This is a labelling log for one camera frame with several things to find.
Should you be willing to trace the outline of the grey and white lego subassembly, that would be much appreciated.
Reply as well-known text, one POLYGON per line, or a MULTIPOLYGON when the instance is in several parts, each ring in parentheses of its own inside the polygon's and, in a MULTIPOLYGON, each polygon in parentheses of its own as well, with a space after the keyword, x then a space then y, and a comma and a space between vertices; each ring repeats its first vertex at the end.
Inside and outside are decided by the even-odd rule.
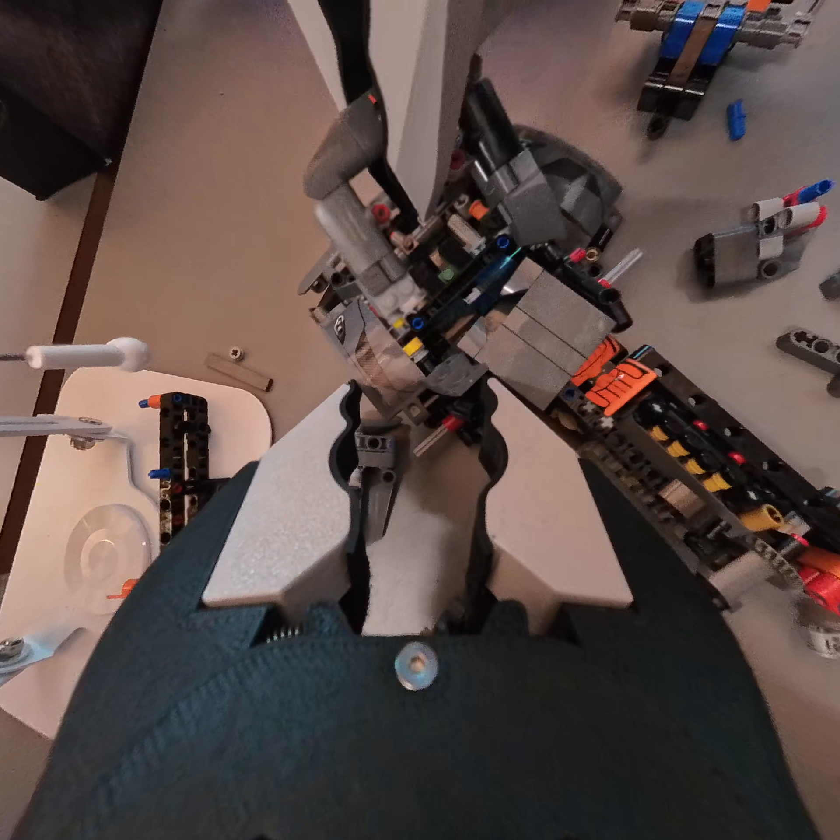
POLYGON ((814 232, 828 215, 824 195, 835 181, 821 180, 749 206, 741 225, 708 233, 694 244, 696 274, 716 294, 779 280, 797 270, 814 232))

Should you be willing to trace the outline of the small grey lego piece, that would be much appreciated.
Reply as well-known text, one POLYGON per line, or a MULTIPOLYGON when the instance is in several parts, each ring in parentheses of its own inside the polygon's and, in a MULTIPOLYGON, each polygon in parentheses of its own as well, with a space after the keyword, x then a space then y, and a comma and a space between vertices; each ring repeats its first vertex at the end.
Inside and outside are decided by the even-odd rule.
POLYGON ((355 432, 364 539, 368 546, 385 536, 400 482, 399 449, 394 432, 394 427, 374 425, 363 425, 355 432))

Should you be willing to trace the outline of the grey lego car model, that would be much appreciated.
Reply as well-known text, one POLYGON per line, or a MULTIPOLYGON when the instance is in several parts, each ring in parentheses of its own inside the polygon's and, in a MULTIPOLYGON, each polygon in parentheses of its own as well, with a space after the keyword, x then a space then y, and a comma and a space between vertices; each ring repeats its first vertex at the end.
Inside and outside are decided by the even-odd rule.
POLYGON ((386 194, 363 206, 353 176, 384 150, 373 91, 336 119, 305 190, 331 238, 300 294, 386 418, 472 445, 501 383, 540 417, 569 421, 587 454, 637 504, 723 608, 775 579, 838 616, 838 490, 818 489, 645 345, 595 259, 620 221, 620 186, 548 134, 515 129, 488 80, 468 85, 450 174, 409 227, 386 194))

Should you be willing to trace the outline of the grey flat lego tile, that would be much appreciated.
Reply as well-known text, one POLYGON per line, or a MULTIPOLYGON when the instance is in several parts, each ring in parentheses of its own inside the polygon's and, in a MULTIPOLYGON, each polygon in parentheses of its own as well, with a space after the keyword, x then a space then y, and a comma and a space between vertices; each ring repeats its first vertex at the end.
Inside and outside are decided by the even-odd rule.
POLYGON ((268 393, 274 385, 273 378, 253 371, 240 358, 231 359, 219 353, 208 353, 204 364, 207 369, 258 392, 268 393))

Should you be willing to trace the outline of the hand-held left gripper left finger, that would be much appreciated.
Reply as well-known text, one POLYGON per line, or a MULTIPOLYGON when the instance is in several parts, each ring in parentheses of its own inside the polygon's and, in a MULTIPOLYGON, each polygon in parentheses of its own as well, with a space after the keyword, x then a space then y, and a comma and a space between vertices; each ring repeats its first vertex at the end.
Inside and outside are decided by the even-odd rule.
POLYGON ((210 607, 273 605, 292 624, 336 602, 359 634, 368 556, 355 432, 362 391, 341 385, 260 459, 203 594, 210 607))

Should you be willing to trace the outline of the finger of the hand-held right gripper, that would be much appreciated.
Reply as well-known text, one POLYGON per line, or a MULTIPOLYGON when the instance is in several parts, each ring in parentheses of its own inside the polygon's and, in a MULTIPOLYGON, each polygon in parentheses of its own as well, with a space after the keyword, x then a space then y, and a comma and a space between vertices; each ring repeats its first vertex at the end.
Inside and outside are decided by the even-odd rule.
POLYGON ((443 191, 470 66, 508 2, 341 3, 341 87, 350 128, 342 176, 365 167, 412 220, 443 191))
POLYGON ((318 71, 334 102, 351 102, 344 92, 337 41, 318 1, 289 1, 318 71))

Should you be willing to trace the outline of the clear magnifying lens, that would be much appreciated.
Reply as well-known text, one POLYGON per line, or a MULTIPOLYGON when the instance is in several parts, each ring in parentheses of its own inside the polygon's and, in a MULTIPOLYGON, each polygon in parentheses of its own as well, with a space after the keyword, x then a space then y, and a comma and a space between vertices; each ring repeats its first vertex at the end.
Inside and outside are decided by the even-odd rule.
POLYGON ((64 578, 73 606, 90 616, 111 616, 123 601, 108 601, 106 594, 140 578, 153 548, 146 521, 133 507, 108 504, 87 511, 66 543, 64 578))

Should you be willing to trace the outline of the white base board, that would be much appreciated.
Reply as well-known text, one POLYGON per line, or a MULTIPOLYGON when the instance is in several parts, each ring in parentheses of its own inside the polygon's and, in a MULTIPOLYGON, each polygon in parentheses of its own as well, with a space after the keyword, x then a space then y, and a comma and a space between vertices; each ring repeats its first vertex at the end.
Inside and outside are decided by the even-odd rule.
POLYGON ((52 657, 2 686, 2 709, 48 739, 55 737, 81 671, 119 609, 111 616, 90 616, 73 605, 64 578, 70 531, 92 508, 126 505, 146 521, 154 542, 152 562, 160 554, 159 487, 149 478, 159 466, 159 414, 139 403, 169 392, 207 401, 211 477, 233 476, 271 444, 266 409, 237 388, 152 371, 86 369, 69 375, 56 414, 97 419, 115 436, 84 451, 74 449, 65 436, 47 439, 1 618, 2 636, 30 634, 72 619, 85 627, 52 657))

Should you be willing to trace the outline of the blue and black lego assembly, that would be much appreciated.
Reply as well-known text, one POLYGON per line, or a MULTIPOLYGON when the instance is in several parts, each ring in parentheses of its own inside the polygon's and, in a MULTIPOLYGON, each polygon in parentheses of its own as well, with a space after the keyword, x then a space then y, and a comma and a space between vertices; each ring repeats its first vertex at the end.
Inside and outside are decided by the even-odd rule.
POLYGON ((694 118, 719 68, 737 46, 797 48, 823 2, 622 1, 615 21, 659 35, 654 68, 639 94, 646 137, 660 140, 673 121, 694 118))

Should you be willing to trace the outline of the white handled tool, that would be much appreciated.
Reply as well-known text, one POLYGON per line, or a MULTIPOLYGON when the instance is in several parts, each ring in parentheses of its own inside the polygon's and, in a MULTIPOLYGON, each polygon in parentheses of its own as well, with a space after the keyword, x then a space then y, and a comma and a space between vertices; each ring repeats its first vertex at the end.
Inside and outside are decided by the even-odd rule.
POLYGON ((25 363, 35 371, 113 368, 138 372, 150 364, 151 351, 146 343, 124 337, 106 343, 31 346, 23 353, 2 353, 1 362, 25 363))

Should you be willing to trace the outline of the dark grey lego beam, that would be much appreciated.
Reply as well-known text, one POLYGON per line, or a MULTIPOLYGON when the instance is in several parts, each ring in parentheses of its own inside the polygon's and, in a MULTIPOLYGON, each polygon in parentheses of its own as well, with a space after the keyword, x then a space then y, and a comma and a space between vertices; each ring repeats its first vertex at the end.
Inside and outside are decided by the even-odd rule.
POLYGON ((839 398, 839 344, 803 329, 793 329, 780 335, 778 350, 806 362, 830 375, 826 385, 829 396, 839 398))

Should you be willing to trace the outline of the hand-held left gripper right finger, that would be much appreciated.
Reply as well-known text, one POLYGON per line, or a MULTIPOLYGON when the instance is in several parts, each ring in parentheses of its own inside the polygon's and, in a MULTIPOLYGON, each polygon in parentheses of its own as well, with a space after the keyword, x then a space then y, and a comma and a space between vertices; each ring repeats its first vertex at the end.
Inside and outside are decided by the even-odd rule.
POLYGON ((516 602, 528 627, 566 605, 624 609, 634 597, 571 446, 497 378, 480 385, 476 502, 463 625, 516 602))

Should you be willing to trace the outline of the black lego frame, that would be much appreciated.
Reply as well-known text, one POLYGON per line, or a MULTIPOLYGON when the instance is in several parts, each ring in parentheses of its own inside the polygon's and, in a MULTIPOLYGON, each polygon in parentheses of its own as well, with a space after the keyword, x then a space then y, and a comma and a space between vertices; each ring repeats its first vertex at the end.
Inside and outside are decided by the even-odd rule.
POLYGON ((229 482, 209 475, 207 400, 199 395, 169 392, 139 403, 159 413, 159 466, 149 478, 159 487, 159 533, 161 548, 205 508, 229 482))

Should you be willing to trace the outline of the dark upholstered seat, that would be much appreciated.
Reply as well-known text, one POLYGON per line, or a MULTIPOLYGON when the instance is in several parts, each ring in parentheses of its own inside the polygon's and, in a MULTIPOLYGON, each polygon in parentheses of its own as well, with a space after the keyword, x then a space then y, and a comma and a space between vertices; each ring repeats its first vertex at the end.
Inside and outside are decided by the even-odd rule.
POLYGON ((1 2, 1 176, 38 201, 117 161, 162 1, 1 2))

